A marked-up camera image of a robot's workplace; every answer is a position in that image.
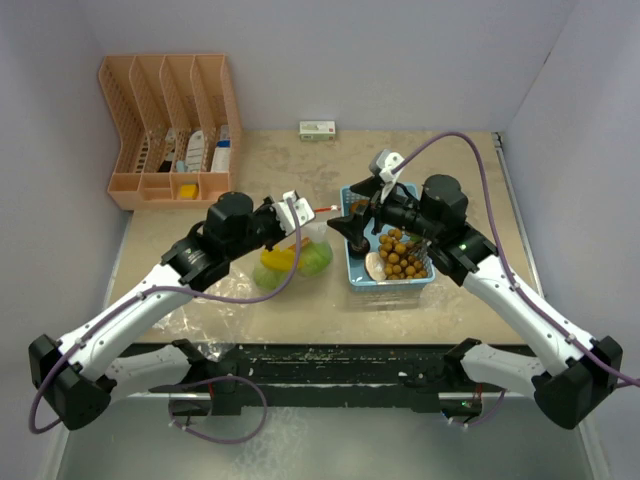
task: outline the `white wall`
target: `white wall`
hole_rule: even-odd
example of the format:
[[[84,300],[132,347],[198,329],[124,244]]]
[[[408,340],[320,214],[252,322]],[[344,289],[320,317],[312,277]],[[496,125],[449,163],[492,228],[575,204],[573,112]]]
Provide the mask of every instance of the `white wall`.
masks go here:
[[[625,348],[640,376],[640,3],[581,0],[506,132],[551,303]],[[596,410],[616,479],[637,479],[639,392]]]
[[[248,128],[503,130],[576,0],[81,0],[109,53],[227,52]]]
[[[27,431],[27,347],[99,311],[122,236],[102,55],[75,0],[0,2],[2,479],[34,478],[51,438]]]

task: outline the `yellow object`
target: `yellow object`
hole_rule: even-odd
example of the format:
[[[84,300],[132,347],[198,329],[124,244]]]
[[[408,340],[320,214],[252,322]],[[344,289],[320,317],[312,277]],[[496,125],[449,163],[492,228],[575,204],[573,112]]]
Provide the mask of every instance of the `yellow object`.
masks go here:
[[[182,185],[180,187],[180,200],[195,200],[198,198],[197,185]]]
[[[291,270],[295,258],[296,252],[289,248],[280,250],[278,247],[274,247],[272,251],[263,250],[260,254],[260,261],[265,267],[279,272],[288,272]],[[298,262],[298,270],[302,267],[304,267],[304,261],[300,259]]]

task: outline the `wooden table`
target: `wooden table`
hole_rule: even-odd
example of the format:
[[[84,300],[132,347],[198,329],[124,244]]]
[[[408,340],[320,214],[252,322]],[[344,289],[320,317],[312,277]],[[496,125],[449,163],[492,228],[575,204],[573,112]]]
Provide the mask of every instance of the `wooden table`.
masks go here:
[[[246,132],[236,190],[256,205],[272,195],[296,189],[314,207],[339,203],[339,191],[368,176],[371,159],[384,148],[408,155],[434,132],[342,131],[334,143],[303,143],[294,131]],[[531,273],[512,210],[505,178],[489,133],[473,133],[486,164],[496,222],[511,265],[531,282]],[[469,222],[491,238],[478,169],[460,139],[434,144],[404,171],[405,182],[418,185],[432,174],[457,178],[469,197]],[[132,288],[172,243],[203,220],[205,211],[137,211],[126,234],[112,301]],[[325,220],[329,216],[319,216]],[[451,280],[438,276],[419,298],[371,302],[350,289],[344,242],[329,231],[334,261],[317,278],[294,281],[276,298],[237,306],[194,300],[160,321],[140,341],[291,343],[458,343],[475,337],[490,343],[521,339],[483,302]],[[253,252],[232,265],[231,274],[210,291],[227,296],[261,294],[252,284],[258,262]]]

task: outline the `yellow sponge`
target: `yellow sponge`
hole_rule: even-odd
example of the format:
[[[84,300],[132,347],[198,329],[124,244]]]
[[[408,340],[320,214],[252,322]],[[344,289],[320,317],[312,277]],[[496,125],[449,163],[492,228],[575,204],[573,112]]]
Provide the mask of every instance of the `yellow sponge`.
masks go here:
[[[195,200],[197,197],[197,185],[182,185],[180,187],[180,200]]]

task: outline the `plastic basket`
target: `plastic basket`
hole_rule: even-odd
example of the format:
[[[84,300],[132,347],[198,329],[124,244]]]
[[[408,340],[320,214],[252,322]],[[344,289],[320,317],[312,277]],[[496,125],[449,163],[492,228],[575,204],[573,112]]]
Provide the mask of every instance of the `plastic basket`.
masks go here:
[[[418,189],[414,183],[405,183],[407,190],[416,197],[418,196]],[[359,200],[367,200],[366,197],[353,193],[349,190],[349,186],[342,187],[340,189],[340,204],[342,208],[342,215],[349,214],[349,208],[351,205]],[[391,226],[385,225],[382,229],[382,233],[387,233],[391,230]],[[380,242],[378,236],[371,233],[373,231],[373,219],[369,221],[365,228],[364,235],[371,244],[371,251],[378,251]],[[354,292],[401,292],[406,290],[422,290],[428,283],[435,280],[436,274],[431,259],[427,255],[426,249],[421,250],[416,254],[416,257],[425,265],[425,269],[429,276],[427,278],[410,279],[410,280],[386,280],[384,282],[376,282],[372,280],[369,274],[364,268],[364,258],[354,258],[349,255],[349,249],[347,248],[347,240],[344,241],[344,249],[347,255],[347,273],[349,275],[349,285]]]

